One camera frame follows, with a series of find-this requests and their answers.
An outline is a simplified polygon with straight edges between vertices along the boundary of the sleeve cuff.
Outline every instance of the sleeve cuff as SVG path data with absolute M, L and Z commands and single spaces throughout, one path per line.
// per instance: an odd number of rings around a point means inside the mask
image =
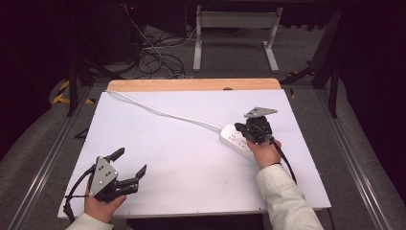
M 269 193 L 282 186 L 295 184 L 280 164 L 271 165 L 259 171 L 257 173 L 257 183 L 263 198 L 266 198 Z
M 82 213 L 77 219 L 71 224 L 68 229 L 98 229 L 98 230 L 112 230 L 113 225 L 101 222 L 89 215 Z

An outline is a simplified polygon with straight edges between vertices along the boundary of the power strip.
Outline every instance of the power strip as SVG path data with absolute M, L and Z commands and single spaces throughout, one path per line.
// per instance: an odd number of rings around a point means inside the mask
M 257 165 L 254 153 L 247 146 L 247 139 L 236 130 L 234 125 L 229 124 L 221 129 L 220 141 Z

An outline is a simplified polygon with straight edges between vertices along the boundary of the white sleeve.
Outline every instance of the white sleeve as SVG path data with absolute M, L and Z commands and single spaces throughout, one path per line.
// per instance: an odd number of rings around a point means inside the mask
M 257 182 L 275 230 L 323 229 L 304 194 L 282 165 L 262 169 L 257 174 Z
M 66 230 L 112 230 L 113 225 L 98 221 L 82 213 Z

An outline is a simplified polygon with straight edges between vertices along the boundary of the white cable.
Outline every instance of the white cable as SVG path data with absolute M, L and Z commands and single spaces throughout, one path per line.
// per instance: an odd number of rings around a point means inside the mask
M 218 131 L 221 131 L 221 127 L 219 127 L 219 126 L 215 126 L 215 125 L 205 123 L 205 122 L 202 122 L 202 121 L 198 121 L 198 120 L 195 120 L 195 119 L 190 119 L 190 118 L 186 118 L 186 117 L 180 117 L 180 116 L 176 116 L 176 115 L 173 115 L 173 114 L 170 114 L 170 113 L 167 113 L 167 112 L 163 112 L 163 111 L 158 110 L 156 108 L 150 107 L 150 106 L 148 106 L 146 104 L 139 103 L 139 102 L 135 101 L 134 99 L 126 96 L 125 94 L 119 93 L 117 91 L 105 90 L 105 92 L 118 94 L 118 95 L 126 98 L 127 100 L 131 101 L 132 103 L 137 104 L 138 106 L 143 107 L 143 108 L 145 108 L 147 110 L 152 110 L 153 112 L 155 112 L 156 114 L 159 114 L 161 116 L 167 116 L 167 117 L 179 119 L 179 120 L 186 121 L 186 122 L 191 122 L 191 123 L 201 125 L 201 126 L 204 126 L 204 127 L 211 127 L 211 128 L 214 128 L 214 129 L 216 129 Z

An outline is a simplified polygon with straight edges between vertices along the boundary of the yellow tape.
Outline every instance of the yellow tape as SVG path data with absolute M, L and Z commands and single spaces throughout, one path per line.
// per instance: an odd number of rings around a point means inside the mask
M 71 101 L 69 99 L 62 98 L 63 93 L 65 92 L 66 88 L 69 86 L 69 80 L 65 80 L 65 82 L 60 86 L 59 91 L 56 94 L 56 97 L 53 100 L 53 104 L 62 103 L 62 104 L 69 104 Z M 86 104 L 95 104 L 96 99 L 87 99 Z

